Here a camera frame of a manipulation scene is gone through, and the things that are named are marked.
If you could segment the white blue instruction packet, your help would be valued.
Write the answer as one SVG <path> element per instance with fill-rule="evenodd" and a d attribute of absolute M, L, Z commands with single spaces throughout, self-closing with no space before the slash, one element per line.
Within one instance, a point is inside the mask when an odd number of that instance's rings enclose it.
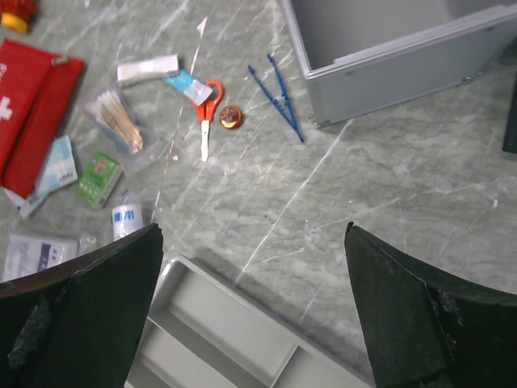
<path fill-rule="evenodd" d="M 12 233 L 6 249 L 2 281 L 42 272 L 95 249 L 94 236 Z"/>

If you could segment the blue white small sachet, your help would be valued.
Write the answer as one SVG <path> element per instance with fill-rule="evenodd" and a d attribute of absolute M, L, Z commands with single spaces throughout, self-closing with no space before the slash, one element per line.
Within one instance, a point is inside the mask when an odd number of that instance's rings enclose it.
<path fill-rule="evenodd" d="M 203 104 L 213 93 L 213 89 L 210 86 L 193 78 L 185 70 L 180 70 L 176 75 L 165 77 L 162 80 L 167 85 L 180 91 L 195 106 Z"/>

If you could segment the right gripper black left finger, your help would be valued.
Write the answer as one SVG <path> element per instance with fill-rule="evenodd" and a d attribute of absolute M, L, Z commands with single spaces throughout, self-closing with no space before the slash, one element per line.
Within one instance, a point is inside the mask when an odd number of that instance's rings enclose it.
<path fill-rule="evenodd" d="M 3 387 L 121 387 L 162 266 L 153 223 L 1 284 Z"/>

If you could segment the grey plastic divided tray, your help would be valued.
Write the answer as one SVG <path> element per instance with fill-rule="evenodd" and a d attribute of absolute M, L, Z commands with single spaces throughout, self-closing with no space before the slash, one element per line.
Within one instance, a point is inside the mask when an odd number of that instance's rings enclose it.
<path fill-rule="evenodd" d="M 162 265 L 127 387 L 366 387 L 197 259 Z"/>

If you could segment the cotton swabs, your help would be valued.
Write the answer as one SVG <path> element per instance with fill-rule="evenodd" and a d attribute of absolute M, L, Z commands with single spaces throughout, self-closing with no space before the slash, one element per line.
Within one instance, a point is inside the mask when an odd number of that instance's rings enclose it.
<path fill-rule="evenodd" d="M 114 144 L 127 176 L 140 173 L 164 153 L 165 141 L 139 125 L 119 87 L 99 90 L 85 102 L 84 110 Z"/>

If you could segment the green medicine box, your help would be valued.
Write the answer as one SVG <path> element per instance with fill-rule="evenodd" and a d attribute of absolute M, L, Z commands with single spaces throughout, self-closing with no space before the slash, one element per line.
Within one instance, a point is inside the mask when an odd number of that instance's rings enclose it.
<path fill-rule="evenodd" d="M 94 208 L 102 208 L 123 174 L 120 164 L 113 158 L 96 152 L 78 181 L 76 193 Z"/>

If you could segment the light blue gauze packet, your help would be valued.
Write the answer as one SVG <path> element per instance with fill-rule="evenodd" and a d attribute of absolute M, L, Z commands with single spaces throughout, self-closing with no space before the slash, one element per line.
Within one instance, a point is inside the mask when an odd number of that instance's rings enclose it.
<path fill-rule="evenodd" d="M 51 193 L 77 180 L 78 173 L 71 141 L 68 135 L 63 135 L 51 144 L 35 188 L 27 199 L 23 199 L 9 189 L 4 188 L 3 191 L 19 211 L 21 218 L 27 219 Z"/>

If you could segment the white rolled bandage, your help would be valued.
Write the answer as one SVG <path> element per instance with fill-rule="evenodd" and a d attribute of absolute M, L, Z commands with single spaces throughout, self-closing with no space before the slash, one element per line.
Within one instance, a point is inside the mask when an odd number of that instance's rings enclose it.
<path fill-rule="evenodd" d="M 116 68 L 116 81 L 121 86 L 129 86 L 146 80 L 170 77 L 178 72 L 179 57 L 172 54 L 120 64 Z"/>

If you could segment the small round balm tin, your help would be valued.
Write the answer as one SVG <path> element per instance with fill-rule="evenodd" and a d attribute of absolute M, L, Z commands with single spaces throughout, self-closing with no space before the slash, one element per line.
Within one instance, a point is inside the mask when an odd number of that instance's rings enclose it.
<path fill-rule="evenodd" d="M 242 110 L 235 105 L 224 107 L 219 115 L 221 125 L 226 129 L 238 129 L 243 122 Z"/>

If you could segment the toy brick car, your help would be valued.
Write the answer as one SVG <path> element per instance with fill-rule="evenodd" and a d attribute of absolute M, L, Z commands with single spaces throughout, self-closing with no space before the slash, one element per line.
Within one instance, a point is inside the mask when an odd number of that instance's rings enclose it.
<path fill-rule="evenodd" d="M 37 12 L 34 0 L 1 0 L 1 25 L 26 35 L 32 16 Z"/>

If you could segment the grey metal storage box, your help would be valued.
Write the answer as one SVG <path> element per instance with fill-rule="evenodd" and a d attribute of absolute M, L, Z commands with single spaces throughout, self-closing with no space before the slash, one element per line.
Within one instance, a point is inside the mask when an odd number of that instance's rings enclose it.
<path fill-rule="evenodd" d="M 280 7 L 319 124 L 467 82 L 516 36 L 513 1 L 282 1 Z"/>

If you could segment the red first aid pouch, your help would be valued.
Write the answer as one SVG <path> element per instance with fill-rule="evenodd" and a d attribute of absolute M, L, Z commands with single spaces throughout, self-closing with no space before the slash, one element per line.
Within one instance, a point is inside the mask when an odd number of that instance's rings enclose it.
<path fill-rule="evenodd" d="M 1 186 L 33 191 L 85 62 L 5 39 L 1 45 Z"/>

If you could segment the orange handled scissors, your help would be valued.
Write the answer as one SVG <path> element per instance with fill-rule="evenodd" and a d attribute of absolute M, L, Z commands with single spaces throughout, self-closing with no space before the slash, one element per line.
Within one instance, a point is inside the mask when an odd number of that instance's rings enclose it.
<path fill-rule="evenodd" d="M 210 94 L 210 96 L 201 104 L 196 104 L 193 100 L 191 101 L 192 105 L 196 109 L 198 120 L 200 122 L 200 151 L 202 162 L 208 161 L 210 124 L 213 122 L 216 109 L 220 104 L 225 93 L 223 85 L 215 79 L 208 81 L 207 85 L 212 88 L 212 93 Z"/>

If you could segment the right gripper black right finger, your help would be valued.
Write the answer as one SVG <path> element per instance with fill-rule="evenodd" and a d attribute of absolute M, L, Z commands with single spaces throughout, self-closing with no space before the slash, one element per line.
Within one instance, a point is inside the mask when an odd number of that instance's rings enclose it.
<path fill-rule="evenodd" d="M 347 266 L 378 387 L 514 387 L 516 296 L 424 263 L 354 223 Z"/>

